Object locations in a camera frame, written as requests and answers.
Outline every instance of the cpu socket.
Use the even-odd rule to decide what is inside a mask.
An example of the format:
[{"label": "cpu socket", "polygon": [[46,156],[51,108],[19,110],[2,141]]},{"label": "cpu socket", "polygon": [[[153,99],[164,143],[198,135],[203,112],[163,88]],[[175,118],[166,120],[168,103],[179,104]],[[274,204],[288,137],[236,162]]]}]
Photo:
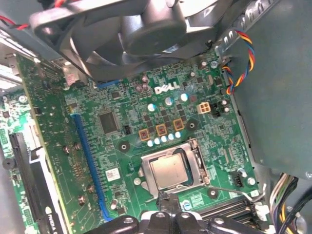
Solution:
[{"label": "cpu socket", "polygon": [[210,182],[196,139],[143,156],[139,175],[154,198],[160,191],[178,193]]}]

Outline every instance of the blue pci express slot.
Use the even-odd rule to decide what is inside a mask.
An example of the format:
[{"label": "blue pci express slot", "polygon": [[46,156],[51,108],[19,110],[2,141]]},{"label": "blue pci express slot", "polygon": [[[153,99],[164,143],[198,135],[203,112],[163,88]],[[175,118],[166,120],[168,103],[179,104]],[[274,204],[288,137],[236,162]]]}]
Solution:
[{"label": "blue pci express slot", "polygon": [[120,80],[117,79],[117,80],[109,81],[109,82],[106,82],[106,83],[97,84],[97,87],[98,87],[99,89],[101,89],[101,88],[105,88],[105,87],[107,87],[107,86],[110,86],[110,85],[112,85],[112,84],[118,84],[119,82],[120,82]]},{"label": "blue pci express slot", "polygon": [[107,210],[106,205],[105,205],[105,196],[104,196],[104,193],[103,193],[103,190],[101,187],[101,183],[100,183],[99,178],[98,178],[97,170],[96,170],[93,158],[92,158],[92,154],[91,154],[91,150],[90,150],[90,147],[89,147],[89,144],[87,141],[87,137],[86,137],[85,132],[83,130],[81,116],[78,114],[72,114],[71,117],[75,120],[76,129],[78,131],[78,135],[79,135],[79,138],[80,138],[80,141],[82,144],[82,149],[83,149],[84,154],[86,156],[87,163],[88,163],[90,173],[91,173],[91,177],[92,177],[92,180],[93,180],[94,185],[95,185],[95,189],[96,189],[97,196],[98,196],[98,204],[99,204],[100,209],[103,213],[103,218],[106,221],[111,221],[112,218],[109,217],[109,213],[108,213],[108,210]]}]

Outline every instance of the green circuit board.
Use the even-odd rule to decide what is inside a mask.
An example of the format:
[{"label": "green circuit board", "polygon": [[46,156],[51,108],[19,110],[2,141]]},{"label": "green circuit board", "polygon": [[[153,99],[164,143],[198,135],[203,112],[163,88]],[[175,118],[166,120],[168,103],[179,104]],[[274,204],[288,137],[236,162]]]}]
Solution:
[{"label": "green circuit board", "polygon": [[[1,97],[0,100],[0,144],[4,158],[12,158],[13,151],[9,140],[9,134],[22,132],[28,139],[29,148],[36,148],[33,133],[35,122],[30,114],[30,106],[23,90],[10,93]],[[34,222],[27,198],[25,188],[18,170],[10,171],[16,200],[25,225],[26,234],[39,234],[37,224]]]},{"label": "green circuit board", "polygon": [[104,221],[75,123],[63,96],[64,76],[48,63],[34,63],[20,55],[17,60],[68,231],[85,233]]},{"label": "green circuit board", "polygon": [[[65,90],[60,71],[18,57],[69,222],[81,208],[77,197],[92,184],[83,151],[72,147],[79,138],[70,114],[81,116],[111,218],[123,214],[139,218],[143,211],[157,210],[155,198],[142,186],[146,178],[140,175],[141,157],[177,146],[189,138],[195,138],[199,144],[210,186],[246,193],[258,189],[257,184],[247,183],[248,178],[255,176],[253,167],[231,99],[220,92],[226,88],[223,74],[220,68],[210,66],[216,60],[214,52],[207,52],[107,87],[99,88],[90,82],[82,88]],[[207,62],[207,66],[199,65],[201,61]],[[144,83],[142,77],[147,77],[148,82]],[[147,87],[140,90],[143,84]],[[210,104],[209,113],[198,113],[197,106],[202,102]],[[176,130],[174,120],[179,119],[182,129]],[[161,134],[165,131],[166,140],[158,136],[157,129]],[[139,134],[142,130],[147,135]],[[169,134],[173,134],[173,139],[169,139]],[[122,148],[125,142],[129,145],[126,151]],[[75,173],[77,163],[80,174]],[[241,186],[235,184],[232,176],[239,168],[248,175],[240,178]],[[93,211],[86,209],[83,217],[88,223],[92,215],[94,222],[89,222],[92,224],[88,227],[76,222],[72,227],[76,233],[95,228],[101,222],[96,194],[84,196]],[[207,187],[200,186],[179,192],[178,196],[183,209],[200,211],[238,195],[218,191],[212,197]]]}]

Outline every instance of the gray metal panel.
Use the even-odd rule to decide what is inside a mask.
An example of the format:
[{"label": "gray metal panel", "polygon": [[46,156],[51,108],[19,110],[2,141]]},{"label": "gray metal panel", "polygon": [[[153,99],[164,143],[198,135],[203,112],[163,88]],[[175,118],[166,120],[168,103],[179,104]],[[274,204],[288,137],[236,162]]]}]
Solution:
[{"label": "gray metal panel", "polygon": [[22,234],[25,226],[15,199],[13,185],[7,170],[2,167],[4,159],[0,145],[0,227],[1,233]]},{"label": "gray metal panel", "polygon": [[[312,1],[281,0],[248,31],[256,65],[236,89],[256,162],[300,178],[312,172]],[[238,77],[247,48],[226,51]]]},{"label": "gray metal panel", "polygon": [[[29,16],[32,13],[42,10],[41,5],[36,0],[1,0],[0,1],[0,15],[6,16],[13,22],[18,24],[28,23]],[[22,42],[23,46],[39,53],[47,60],[60,58],[45,42],[40,40],[31,29],[18,31],[16,29],[8,29],[0,22],[0,27],[8,34],[16,38],[17,41]]]}]

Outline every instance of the cooling fan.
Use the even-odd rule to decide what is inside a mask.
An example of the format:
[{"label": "cooling fan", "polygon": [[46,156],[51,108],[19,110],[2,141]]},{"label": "cooling fan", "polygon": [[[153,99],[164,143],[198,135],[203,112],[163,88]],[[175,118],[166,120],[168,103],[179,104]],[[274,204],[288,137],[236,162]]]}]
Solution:
[{"label": "cooling fan", "polygon": [[35,34],[95,82],[193,57],[250,0],[80,0],[33,14]]}]

